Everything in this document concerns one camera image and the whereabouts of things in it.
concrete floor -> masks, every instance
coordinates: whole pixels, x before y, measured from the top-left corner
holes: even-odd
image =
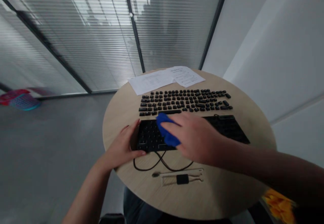
[[[0,223],[60,223],[104,153],[102,121],[113,94],[43,101],[32,111],[0,106]],[[112,172],[102,214],[122,213]],[[232,223],[254,223],[248,211]]]

blue cloth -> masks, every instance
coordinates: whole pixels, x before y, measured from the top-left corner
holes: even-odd
[[[165,128],[163,128],[161,126],[162,122],[170,122],[170,123],[175,123],[173,120],[169,119],[169,117],[164,114],[164,113],[160,113],[157,117],[156,117],[156,124],[158,125],[159,131],[161,133],[161,135],[164,137],[164,142],[169,145],[169,146],[173,146],[176,147],[177,145],[180,145],[180,141],[173,136],[172,134],[170,134]]]

paper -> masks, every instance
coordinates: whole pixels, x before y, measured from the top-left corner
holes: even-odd
[[[169,72],[170,76],[183,87],[189,87],[196,83],[205,81],[203,77],[185,66],[175,66],[166,70]]]
[[[129,80],[136,95],[154,91],[157,88],[171,84],[173,78],[166,70],[160,70],[146,75],[140,75]]]

spacebar keycap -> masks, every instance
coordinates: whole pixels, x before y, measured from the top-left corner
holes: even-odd
[[[165,114],[176,114],[176,113],[181,113],[181,110],[169,110],[169,111],[159,111],[160,113],[165,113]]]

round wooden table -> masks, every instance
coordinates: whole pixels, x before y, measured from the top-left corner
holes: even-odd
[[[224,97],[233,110],[193,112],[199,116],[234,115],[250,146],[276,149],[275,137],[260,108],[239,88],[230,82],[204,71],[194,70],[206,81],[188,88],[173,83],[155,91],[210,89],[226,90],[232,98]],[[135,119],[155,119],[156,116],[139,117],[142,96],[137,96],[129,83],[119,89],[111,99],[103,121],[103,141],[109,147],[119,131]],[[177,150],[167,151],[163,159],[172,169],[187,166],[190,160],[181,156]],[[155,153],[136,159],[141,169],[152,167],[158,161]],[[195,181],[184,185],[161,186],[160,177],[152,177],[153,172],[170,172],[160,162],[154,169],[140,172],[133,162],[116,169],[123,183],[139,198],[165,213],[187,219],[213,220],[228,218],[240,213],[256,203],[267,187],[258,180],[245,175],[229,172],[220,168],[194,163],[188,169],[203,168],[203,182]]]

